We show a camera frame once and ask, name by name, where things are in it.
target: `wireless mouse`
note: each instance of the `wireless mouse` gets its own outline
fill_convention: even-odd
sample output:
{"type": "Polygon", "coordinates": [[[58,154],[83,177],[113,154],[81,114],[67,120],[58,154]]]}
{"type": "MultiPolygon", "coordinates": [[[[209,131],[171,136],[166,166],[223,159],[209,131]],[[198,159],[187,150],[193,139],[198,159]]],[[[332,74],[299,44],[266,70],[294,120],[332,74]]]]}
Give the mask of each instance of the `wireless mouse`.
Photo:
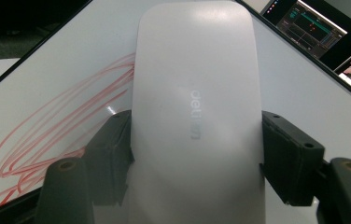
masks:
{"type": "Polygon", "coordinates": [[[248,11],[168,3],[141,19],[129,223],[265,221],[260,85],[248,11]]]}

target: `white table surface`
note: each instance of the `white table surface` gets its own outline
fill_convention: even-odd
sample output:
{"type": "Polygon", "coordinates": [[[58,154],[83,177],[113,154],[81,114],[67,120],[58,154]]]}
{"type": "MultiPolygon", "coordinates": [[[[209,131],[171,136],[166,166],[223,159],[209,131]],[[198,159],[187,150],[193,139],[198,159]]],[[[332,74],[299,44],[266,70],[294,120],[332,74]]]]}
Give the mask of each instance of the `white table surface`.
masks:
{"type": "MultiPolygon", "coordinates": [[[[154,2],[147,4],[145,8],[148,8],[148,5],[154,5],[154,2]]],[[[90,74],[91,71],[95,70],[94,67],[97,68],[96,70],[104,67],[108,61],[112,60],[112,57],[108,56],[111,55],[112,50],[112,47],[109,47],[110,45],[107,44],[108,41],[119,41],[128,36],[131,39],[125,40],[124,44],[126,44],[126,42],[133,42],[135,38],[135,32],[131,32],[132,35],[128,35],[128,32],[108,31],[106,27],[118,26],[117,23],[111,23],[112,21],[104,26],[100,25],[103,24],[103,20],[108,20],[108,11],[105,8],[109,6],[110,4],[105,3],[105,1],[93,1],[91,6],[82,11],[80,16],[77,16],[75,20],[64,27],[47,44],[51,48],[59,48],[64,43],[68,43],[65,46],[66,50],[76,49],[79,52],[67,53],[66,50],[58,52],[56,62],[56,60],[48,58],[48,55],[50,55],[49,47],[44,46],[25,63],[33,64],[35,69],[41,69],[41,73],[42,71],[56,71],[56,69],[44,67],[43,63],[31,62],[32,60],[46,59],[45,64],[54,63],[57,64],[56,66],[59,66],[56,71],[59,75],[66,71],[76,73],[81,69],[85,74],[90,74]],[[80,30],[76,31],[78,35],[86,35],[86,38],[77,37],[70,44],[68,40],[70,34],[66,33],[71,32],[71,30],[77,30],[78,27],[80,27],[79,29],[83,27],[88,30],[87,33],[80,30]],[[86,44],[86,51],[81,51],[82,47],[80,44],[83,42],[86,44]],[[86,60],[87,57],[92,55],[100,56],[86,62],[90,64],[89,68],[72,63],[73,60],[86,60]],[[67,66],[70,65],[74,66],[67,70],[67,66]]],[[[119,6],[119,8],[131,7],[133,7],[133,4],[128,1],[119,6]]],[[[132,9],[128,13],[136,13],[136,11],[141,13],[144,10],[132,9]]],[[[129,23],[132,23],[133,26],[136,25],[134,21],[132,22],[131,19],[128,19],[126,14],[122,18],[126,23],[130,21],[129,23]]],[[[253,23],[256,32],[260,67],[262,108],[285,117],[323,144],[326,147],[326,160],[334,157],[351,159],[351,93],[327,74],[324,74],[313,63],[307,61],[302,54],[277,37],[260,21],[255,19],[253,23]]],[[[125,28],[119,26],[118,29],[122,31],[125,28]]],[[[125,54],[129,52],[133,52],[133,47],[128,47],[125,50],[125,54]]],[[[2,64],[0,74],[14,62],[16,61],[7,60],[0,62],[2,64]]],[[[47,82],[44,78],[41,78],[39,81],[47,82]]],[[[68,83],[70,80],[64,77],[58,78],[57,81],[59,83],[54,86],[59,88],[62,86],[62,83],[64,86],[64,83],[68,83]]],[[[316,223],[314,207],[294,208],[285,206],[280,202],[280,199],[274,194],[269,185],[266,188],[266,216],[268,224],[316,223]]]]}

